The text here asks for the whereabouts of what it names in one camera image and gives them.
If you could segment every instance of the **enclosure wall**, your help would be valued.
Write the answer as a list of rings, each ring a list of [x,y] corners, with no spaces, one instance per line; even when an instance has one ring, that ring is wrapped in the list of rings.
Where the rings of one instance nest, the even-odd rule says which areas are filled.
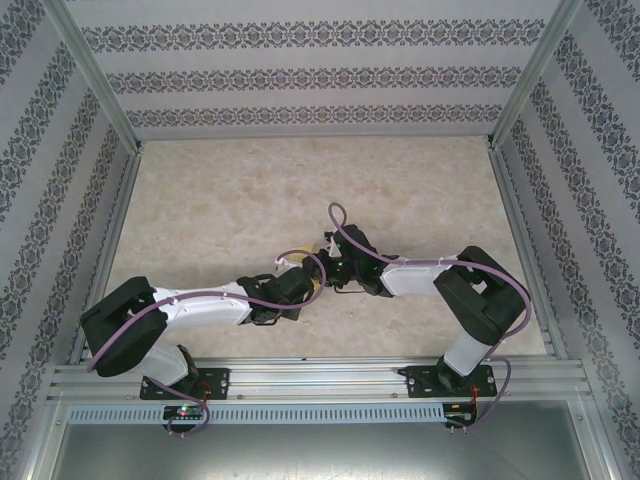
[[[0,2],[0,478],[65,363],[129,155],[37,1]]]
[[[141,139],[488,134],[557,0],[77,0]]]
[[[640,2],[587,1],[500,145],[566,348],[640,476]]]

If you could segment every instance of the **beige marble surface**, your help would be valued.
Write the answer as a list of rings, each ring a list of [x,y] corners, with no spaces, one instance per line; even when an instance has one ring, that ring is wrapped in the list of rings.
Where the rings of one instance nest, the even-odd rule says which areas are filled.
[[[149,142],[108,291],[146,275],[168,288],[273,271],[322,238],[340,201],[378,251],[433,258],[481,246],[522,272],[481,138],[340,137]],[[297,322],[202,327],[163,337],[194,356],[440,355],[460,326],[439,297],[327,291]],[[535,320],[505,353],[545,353]]]

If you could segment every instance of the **purple cable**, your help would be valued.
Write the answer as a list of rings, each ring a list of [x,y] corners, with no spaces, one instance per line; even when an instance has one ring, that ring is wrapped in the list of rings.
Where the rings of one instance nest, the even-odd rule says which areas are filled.
[[[338,220],[336,219],[335,215],[333,214],[333,209],[337,208],[338,210],[340,210],[342,212],[342,222],[338,222]],[[347,211],[345,210],[345,208],[340,205],[338,202],[331,202],[329,204],[329,218],[331,219],[331,222],[333,223],[333,226],[336,227],[336,230],[338,230],[342,236],[344,238],[346,238],[349,243],[351,243],[354,247],[356,247],[357,249],[363,251],[364,253],[366,253],[367,255],[372,256],[373,258],[376,258],[382,262],[385,263],[390,263],[393,265],[427,265],[427,266],[436,266],[436,265],[455,265],[455,266],[460,266],[460,267],[467,267],[467,268],[473,268],[476,270],[482,270],[484,272],[487,272],[495,277],[498,277],[499,279],[507,282],[511,287],[513,287],[513,289],[518,292],[518,294],[522,297],[522,300],[524,301],[524,305],[525,305],[525,315],[524,315],[524,319],[522,320],[522,322],[520,323],[520,325],[518,325],[516,328],[514,328],[513,330],[510,330],[509,332],[507,332],[501,339],[500,342],[498,342],[496,345],[494,345],[485,355],[485,359],[489,360],[489,357],[491,356],[491,354],[493,352],[495,352],[495,350],[498,348],[498,346],[500,346],[500,343],[502,342],[502,340],[504,340],[505,338],[511,337],[513,335],[515,335],[518,332],[521,332],[529,323],[529,320],[531,320],[531,313],[532,313],[532,309],[531,309],[531,300],[529,299],[529,295],[527,295],[527,292],[525,291],[524,288],[522,288],[520,286],[520,284],[518,284],[518,282],[516,282],[513,278],[511,278],[508,275],[505,275],[504,273],[502,273],[499,270],[496,270],[495,268],[491,268],[488,267],[487,265],[482,265],[481,263],[475,263],[475,262],[465,262],[463,260],[447,260],[447,259],[442,259],[442,260],[391,260],[387,257],[383,257],[382,255],[379,255],[378,253],[369,250],[367,247],[364,247],[363,245],[360,245],[358,242],[356,242],[353,238],[351,238],[349,236],[349,234],[347,232],[345,232],[344,225],[347,222]],[[487,418],[487,415],[489,413],[491,413],[493,411],[493,409],[496,407],[496,405],[498,404],[498,402],[500,401],[500,399],[502,398],[502,396],[504,395],[504,392],[507,389],[507,384],[509,383],[509,380],[511,379],[511,362],[509,362],[509,360],[505,357],[495,357],[495,360],[502,360],[503,362],[505,362],[507,364],[507,376],[504,380],[504,384],[502,385],[502,388],[500,389],[500,391],[498,392],[498,395],[496,395],[496,398],[494,399],[494,401],[491,403],[491,405],[489,406],[489,408],[487,409],[487,411],[485,412],[484,415],[482,415],[482,417],[476,421],[474,423],[474,425],[478,425],[482,422],[484,422],[484,420]]]
[[[89,362],[89,365],[87,366],[87,372],[93,372],[93,370],[95,370],[97,363],[106,355],[106,353],[113,346],[113,344],[115,342],[117,342],[118,339],[120,337],[122,337],[122,335],[127,330],[129,330],[129,328],[131,328],[131,326],[134,323],[136,323],[138,320],[140,320],[142,317],[144,317],[147,313],[151,312],[152,310],[155,310],[156,308],[160,308],[163,305],[167,305],[169,303],[179,302],[181,300],[188,300],[190,298],[197,298],[197,297],[226,297],[226,298],[234,298],[236,300],[244,300],[244,301],[247,301],[247,302],[255,303],[257,305],[262,305],[263,307],[276,308],[278,310],[297,310],[299,308],[306,307],[307,305],[312,304],[313,302],[315,302],[318,299],[318,297],[322,294],[322,291],[324,290],[324,286],[327,283],[327,272],[326,272],[326,270],[324,268],[324,265],[322,265],[322,262],[320,261],[320,259],[318,257],[316,257],[313,253],[307,252],[306,250],[288,250],[288,251],[278,255],[278,257],[276,258],[276,261],[279,261],[283,257],[286,257],[287,255],[292,255],[294,253],[300,253],[300,254],[307,255],[307,256],[311,257],[313,259],[313,261],[316,262],[316,264],[318,264],[318,267],[320,267],[320,273],[322,275],[322,281],[320,282],[320,287],[318,288],[318,291],[315,292],[313,294],[313,296],[309,300],[306,300],[306,301],[304,301],[302,303],[297,303],[295,305],[279,305],[277,303],[271,303],[271,302],[266,302],[264,300],[259,300],[257,298],[251,298],[251,297],[248,297],[246,295],[239,295],[237,293],[216,292],[216,291],[213,291],[213,290],[202,290],[200,292],[182,293],[180,295],[176,295],[175,297],[168,297],[168,298],[165,298],[163,300],[160,300],[159,302],[153,303],[153,304],[143,308],[138,313],[133,315],[129,320],[127,320],[118,329],[118,331],[116,331],[116,333],[114,333],[111,336],[111,338],[109,338],[109,340],[107,340],[104,343],[102,348],[100,348],[100,350],[98,350],[98,352],[93,356],[93,358]],[[188,432],[184,432],[184,433],[177,433],[177,432],[174,432],[173,430],[171,430],[171,424],[173,422],[173,419],[171,419],[169,421],[169,423],[167,424],[167,429],[169,430],[169,434],[170,435],[172,435],[172,436],[175,435],[175,436],[180,436],[180,437],[186,437],[186,436],[189,436],[189,435],[193,435],[194,433],[197,433],[200,430],[202,430],[209,423],[209,419],[211,418],[211,412],[209,411],[209,407],[207,406],[206,402],[204,402],[204,401],[202,401],[202,400],[200,400],[198,398],[192,397],[190,395],[185,395],[183,393],[180,393],[177,390],[174,390],[173,388],[163,384],[162,382],[159,382],[158,380],[156,380],[154,378],[149,378],[149,380],[151,380],[155,385],[157,385],[159,388],[161,388],[162,390],[164,390],[167,393],[171,393],[172,395],[175,395],[177,397],[180,397],[180,398],[183,398],[185,400],[189,400],[191,402],[196,403],[205,412],[205,417],[206,418],[203,421],[203,423],[197,425],[192,430],[190,430]]]

